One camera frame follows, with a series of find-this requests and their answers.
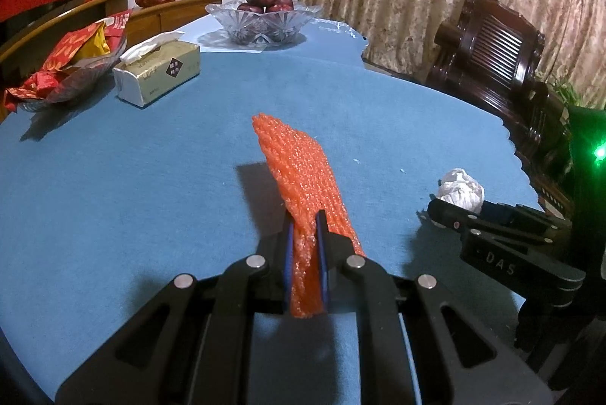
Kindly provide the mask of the white tissue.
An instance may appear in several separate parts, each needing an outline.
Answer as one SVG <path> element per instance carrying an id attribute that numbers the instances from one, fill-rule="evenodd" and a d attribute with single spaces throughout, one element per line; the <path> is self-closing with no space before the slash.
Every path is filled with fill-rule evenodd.
<path id="1" fill-rule="evenodd" d="M 485 200 L 485 190 L 464 169 L 455 168 L 440 180 L 436 197 L 471 213 L 480 213 Z"/>

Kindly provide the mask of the orange foam net sleeve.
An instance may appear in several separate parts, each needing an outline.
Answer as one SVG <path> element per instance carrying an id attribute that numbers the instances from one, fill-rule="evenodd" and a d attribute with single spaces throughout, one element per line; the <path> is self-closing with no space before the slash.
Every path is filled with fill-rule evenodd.
<path id="1" fill-rule="evenodd" d="M 270 115 L 256 115 L 251 122 L 283 204 L 294 219 L 290 312 L 296 318 L 311 318 L 323 312 L 316 240 L 319 211 L 326 212 L 329 231 L 348 238 L 355 254 L 365 252 L 320 144 Z"/>

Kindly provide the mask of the dark wooden side table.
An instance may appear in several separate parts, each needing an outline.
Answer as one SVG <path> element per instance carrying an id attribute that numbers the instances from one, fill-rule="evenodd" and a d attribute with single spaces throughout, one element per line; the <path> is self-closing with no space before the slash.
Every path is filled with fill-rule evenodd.
<path id="1" fill-rule="evenodd" d="M 570 218 L 574 178 L 568 109 L 552 87 L 536 82 L 527 111 L 526 134 L 518 147 L 523 170 L 540 204 Z"/>

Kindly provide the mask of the green potted plant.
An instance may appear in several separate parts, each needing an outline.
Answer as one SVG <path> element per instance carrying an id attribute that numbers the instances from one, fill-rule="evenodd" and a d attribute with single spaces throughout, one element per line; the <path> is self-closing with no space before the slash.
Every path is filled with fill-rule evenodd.
<path id="1" fill-rule="evenodd" d="M 556 93 L 567 106 L 582 106 L 583 99 L 576 91 L 566 72 L 542 73 L 540 79 Z"/>

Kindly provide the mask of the blue tablecloth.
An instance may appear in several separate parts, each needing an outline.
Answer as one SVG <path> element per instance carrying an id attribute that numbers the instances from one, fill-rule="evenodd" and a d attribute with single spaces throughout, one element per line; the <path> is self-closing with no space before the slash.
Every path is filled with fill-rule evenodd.
<path id="1" fill-rule="evenodd" d="M 371 72 L 350 37 L 309 27 L 286 50 L 203 54 L 197 77 L 148 108 L 105 80 L 78 108 L 2 124 L 1 328 L 45 397 L 174 276 L 222 273 L 280 229 L 260 113 L 323 146 L 365 253 L 435 276 L 512 342 L 521 298 L 420 218 L 454 168 L 490 201 L 536 203 L 501 121 Z"/>

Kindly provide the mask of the glass fruit bowl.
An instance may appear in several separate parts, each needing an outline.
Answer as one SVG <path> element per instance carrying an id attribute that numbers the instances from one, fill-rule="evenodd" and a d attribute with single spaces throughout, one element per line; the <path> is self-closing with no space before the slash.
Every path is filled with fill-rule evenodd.
<path id="1" fill-rule="evenodd" d="M 231 42 L 241 46 L 282 46 L 295 41 L 307 23 L 319 17 L 322 6 L 296 2 L 293 11 L 254 13 L 238 10 L 238 0 L 209 4 L 206 12 L 226 31 Z"/>

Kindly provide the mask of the tissue box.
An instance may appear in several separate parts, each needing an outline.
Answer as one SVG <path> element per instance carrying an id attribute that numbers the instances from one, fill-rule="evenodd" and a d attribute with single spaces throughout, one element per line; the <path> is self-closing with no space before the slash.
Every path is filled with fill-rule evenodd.
<path id="1" fill-rule="evenodd" d="M 180 30 L 156 34 L 125 51 L 114 67 L 117 97 L 145 108 L 200 72 L 198 44 Z"/>

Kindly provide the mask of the glass snack dish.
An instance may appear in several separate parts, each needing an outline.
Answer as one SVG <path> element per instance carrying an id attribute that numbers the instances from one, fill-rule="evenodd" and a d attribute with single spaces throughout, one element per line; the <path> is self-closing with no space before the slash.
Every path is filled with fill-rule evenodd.
<path id="1" fill-rule="evenodd" d="M 121 54 L 127 47 L 127 37 L 123 36 L 117 48 L 111 53 L 82 59 L 75 64 L 74 72 L 63 79 L 59 86 L 52 90 L 44 99 L 25 99 L 19 103 L 19 108 L 29 113 L 37 113 L 54 106 L 70 106 L 88 97 L 98 82 L 112 72 Z"/>

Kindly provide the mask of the red snack packets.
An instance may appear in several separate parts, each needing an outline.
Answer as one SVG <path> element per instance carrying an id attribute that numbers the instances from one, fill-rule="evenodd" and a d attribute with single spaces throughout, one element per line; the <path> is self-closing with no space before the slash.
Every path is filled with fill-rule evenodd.
<path id="1" fill-rule="evenodd" d="M 2 105 L 15 113 L 25 99 L 44 99 L 75 70 L 82 59 L 104 56 L 114 51 L 133 11 L 127 9 L 66 33 L 49 53 L 40 69 L 18 87 L 4 91 Z"/>

